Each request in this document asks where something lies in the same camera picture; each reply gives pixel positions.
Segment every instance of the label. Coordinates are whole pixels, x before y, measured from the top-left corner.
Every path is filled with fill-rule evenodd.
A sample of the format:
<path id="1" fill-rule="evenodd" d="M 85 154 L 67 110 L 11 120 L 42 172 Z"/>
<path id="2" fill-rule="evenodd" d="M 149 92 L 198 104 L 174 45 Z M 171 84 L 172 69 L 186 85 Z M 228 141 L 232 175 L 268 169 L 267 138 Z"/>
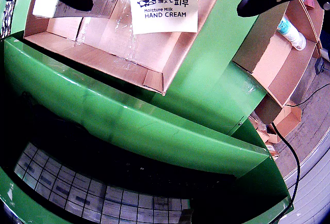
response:
<path id="1" fill-rule="evenodd" d="M 197 0 L 130 0 L 133 34 L 197 32 Z"/>
<path id="2" fill-rule="evenodd" d="M 93 0 L 93 8 L 90 11 L 76 10 L 63 2 L 58 2 L 54 17 L 95 17 L 110 18 L 117 0 Z"/>
<path id="3" fill-rule="evenodd" d="M 288 39 L 290 42 L 299 38 L 298 30 L 285 17 L 281 19 L 281 22 L 277 27 L 277 31 L 280 34 L 282 34 L 286 39 Z"/>

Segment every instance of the white tube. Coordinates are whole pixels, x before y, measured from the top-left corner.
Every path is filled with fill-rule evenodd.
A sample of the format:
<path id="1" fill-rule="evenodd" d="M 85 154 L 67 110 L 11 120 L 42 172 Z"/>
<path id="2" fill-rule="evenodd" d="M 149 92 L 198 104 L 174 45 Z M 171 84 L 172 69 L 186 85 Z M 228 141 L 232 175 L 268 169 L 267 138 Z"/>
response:
<path id="1" fill-rule="evenodd" d="M 285 17 L 282 18 L 276 30 L 291 42 L 297 50 L 300 51 L 305 48 L 306 38 Z"/>

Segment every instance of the white object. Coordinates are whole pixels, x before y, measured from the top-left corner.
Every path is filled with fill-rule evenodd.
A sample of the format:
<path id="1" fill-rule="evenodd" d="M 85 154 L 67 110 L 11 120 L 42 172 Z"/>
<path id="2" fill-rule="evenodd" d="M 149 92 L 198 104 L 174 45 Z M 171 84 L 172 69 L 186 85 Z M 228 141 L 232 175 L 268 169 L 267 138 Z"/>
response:
<path id="1" fill-rule="evenodd" d="M 197 32 L 197 0 L 130 0 L 133 34 Z"/>
<path id="2" fill-rule="evenodd" d="M 297 50 L 300 51 L 306 47 L 306 38 L 304 35 L 301 34 L 285 17 L 283 17 L 279 23 L 277 31 L 291 42 L 292 46 Z"/>
<path id="3" fill-rule="evenodd" d="M 79 11 L 59 0 L 36 0 L 32 14 L 45 18 L 110 18 L 116 3 L 117 0 L 93 0 L 93 8 L 91 11 Z"/>

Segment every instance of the green metal surface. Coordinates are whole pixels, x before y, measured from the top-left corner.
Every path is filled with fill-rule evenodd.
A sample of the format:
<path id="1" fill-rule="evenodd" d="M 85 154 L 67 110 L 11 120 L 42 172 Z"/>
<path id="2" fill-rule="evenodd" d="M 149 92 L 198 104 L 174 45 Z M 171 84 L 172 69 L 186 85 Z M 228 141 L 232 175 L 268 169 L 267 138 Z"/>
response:
<path id="1" fill-rule="evenodd" d="M 0 199 L 24 223 L 33 224 L 69 224 L 48 211 L 25 194 L 8 175 L 0 168 Z"/>
<path id="2" fill-rule="evenodd" d="M 239 127 L 233 137 L 245 137 L 247 142 L 266 147 L 249 120 Z M 247 222 L 249 224 L 270 223 L 289 205 L 291 199 L 282 175 L 270 155 L 238 179 L 230 194 L 236 199 L 235 208 L 238 213 L 250 219 Z"/>
<path id="3" fill-rule="evenodd" d="M 174 115 L 94 80 L 25 45 L 5 40 L 5 72 L 55 114 L 132 152 L 187 168 L 241 177 L 268 157 L 264 148 Z"/>
<path id="4" fill-rule="evenodd" d="M 240 1 L 216 2 L 166 96 L 152 104 L 229 135 L 246 120 L 266 92 L 229 65 L 256 20 L 237 16 Z"/>

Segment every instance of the white label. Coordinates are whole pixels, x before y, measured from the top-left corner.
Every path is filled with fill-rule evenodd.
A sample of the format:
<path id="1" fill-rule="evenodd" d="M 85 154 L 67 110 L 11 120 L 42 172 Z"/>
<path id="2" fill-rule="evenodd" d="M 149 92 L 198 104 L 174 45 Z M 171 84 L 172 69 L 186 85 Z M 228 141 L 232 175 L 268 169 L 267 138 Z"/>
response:
<path id="1" fill-rule="evenodd" d="M 197 0 L 130 0 L 133 34 L 197 32 Z"/>

